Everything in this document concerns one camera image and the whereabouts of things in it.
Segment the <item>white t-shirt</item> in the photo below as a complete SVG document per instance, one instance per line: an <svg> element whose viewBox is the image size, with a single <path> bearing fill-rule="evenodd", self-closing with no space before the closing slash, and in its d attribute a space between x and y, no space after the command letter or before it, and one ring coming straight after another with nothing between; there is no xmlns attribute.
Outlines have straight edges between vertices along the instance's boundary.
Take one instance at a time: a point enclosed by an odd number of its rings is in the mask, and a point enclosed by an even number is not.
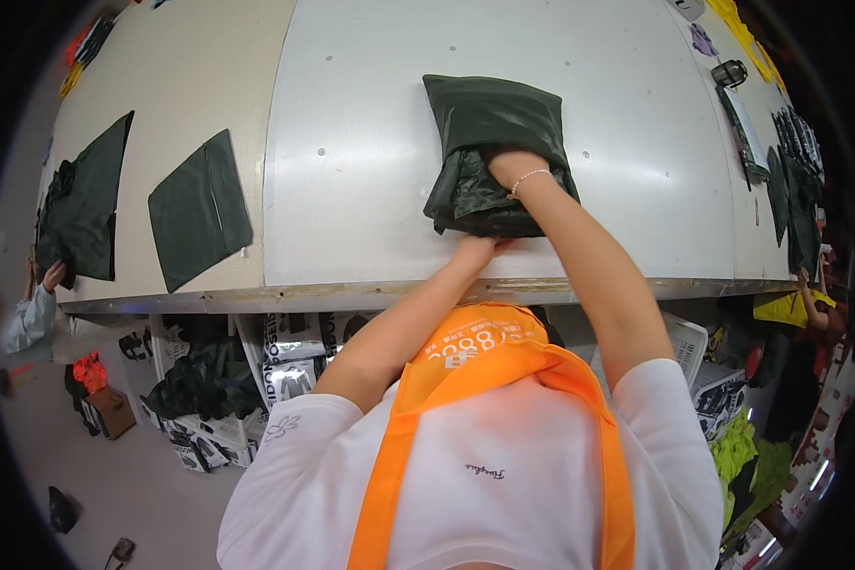
<svg viewBox="0 0 855 570"><path fill-rule="evenodd" d="M276 404L218 531L218 563L344 568L396 385L367 415L329 394ZM645 362L613 395L634 496L635 568L711 570L723 503L681 368ZM535 375L421 415L387 567L597 568L598 427Z"/></svg>

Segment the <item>paper document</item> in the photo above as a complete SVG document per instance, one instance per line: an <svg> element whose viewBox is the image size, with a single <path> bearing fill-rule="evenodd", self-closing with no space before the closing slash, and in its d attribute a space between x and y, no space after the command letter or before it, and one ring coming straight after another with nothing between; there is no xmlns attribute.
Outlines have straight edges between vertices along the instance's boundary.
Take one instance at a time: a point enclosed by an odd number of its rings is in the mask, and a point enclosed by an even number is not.
<svg viewBox="0 0 855 570"><path fill-rule="evenodd" d="M731 107L738 116L738 122L741 124L741 131L744 133L744 141L742 144L750 147L753 164L763 168L767 172L770 171L770 164L767 162L767 155L763 151L763 146L760 144L760 139L757 138L757 131L754 131L754 126L751 124L751 118L748 117L748 111L744 108L744 103L738 98L738 94L729 89L724 88L726 96L729 98Z"/></svg>

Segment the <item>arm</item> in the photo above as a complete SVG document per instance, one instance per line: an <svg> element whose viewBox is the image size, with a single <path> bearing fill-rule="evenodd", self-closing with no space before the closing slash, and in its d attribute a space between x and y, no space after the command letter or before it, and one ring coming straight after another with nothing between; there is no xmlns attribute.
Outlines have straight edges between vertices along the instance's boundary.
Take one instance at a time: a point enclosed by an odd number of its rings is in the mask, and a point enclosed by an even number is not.
<svg viewBox="0 0 855 570"><path fill-rule="evenodd" d="M342 348L312 394L336 394L367 413L428 341L495 254L511 242L463 238L456 255L414 293L376 316Z"/></svg>
<svg viewBox="0 0 855 570"><path fill-rule="evenodd" d="M823 293L824 295L829 295L829 293L827 293L826 291L826 275L823 274L825 269L824 266L826 266L826 258L823 256L823 254L820 254L819 257L820 264L818 264L818 266L821 268L821 293Z"/></svg>
<svg viewBox="0 0 855 570"><path fill-rule="evenodd" d="M808 272L802 267L798 271L798 288L801 290L801 301L804 302L804 310L808 312L808 322L811 326L818 330L826 330L830 325L830 316L821 313L814 306L814 299L810 296L810 288L808 287Z"/></svg>
<svg viewBox="0 0 855 570"><path fill-rule="evenodd" d="M547 168L530 152L504 152L489 164L504 188ZM656 299L633 260L585 209L546 174L525 179L519 199L554 246L602 352L612 392L638 364L675 357Z"/></svg>
<svg viewBox="0 0 855 570"><path fill-rule="evenodd" d="M44 281L34 288L32 300L24 311L16 315L6 338L6 351L10 354L22 352L38 342L54 326L57 299L54 289L67 272L64 264L56 263L45 272Z"/></svg>
<svg viewBox="0 0 855 570"><path fill-rule="evenodd" d="M32 298L32 288L34 287L34 262L31 257L25 260L25 289L23 290L23 301Z"/></svg>

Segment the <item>light blue jacket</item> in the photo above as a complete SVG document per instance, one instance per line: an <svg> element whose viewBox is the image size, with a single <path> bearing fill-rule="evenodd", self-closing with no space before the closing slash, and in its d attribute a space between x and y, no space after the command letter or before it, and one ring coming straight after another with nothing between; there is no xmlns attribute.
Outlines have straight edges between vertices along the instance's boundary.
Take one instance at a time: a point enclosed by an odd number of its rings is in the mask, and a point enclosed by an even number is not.
<svg viewBox="0 0 855 570"><path fill-rule="evenodd" d="M16 303L6 337L6 352L25 362L50 362L57 298L38 284L31 299Z"/></svg>

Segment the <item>white table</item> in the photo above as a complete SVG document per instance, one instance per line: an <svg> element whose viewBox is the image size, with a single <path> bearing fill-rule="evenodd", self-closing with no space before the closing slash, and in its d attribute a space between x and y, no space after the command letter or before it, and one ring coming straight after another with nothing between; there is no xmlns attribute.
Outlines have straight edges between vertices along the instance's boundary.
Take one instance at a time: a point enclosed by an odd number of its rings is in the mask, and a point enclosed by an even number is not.
<svg viewBox="0 0 855 570"><path fill-rule="evenodd" d="M770 112L783 97L708 6L697 22L723 60L749 68L739 96L761 143L775 144ZM421 213L441 162L425 73L499 76L561 96L582 204L658 296L785 287L787 242L776 246L765 185L748 191L709 75L717 60L693 50L688 28L660 0L301 0L293 13L289 1L131 6L65 101L55 135L59 164L137 111L118 197L117 280L80 278L60 301L83 312L387 306L457 241ZM224 128L253 244L164 294L146 199ZM482 277L471 298L575 301L544 239L524 240Z"/></svg>

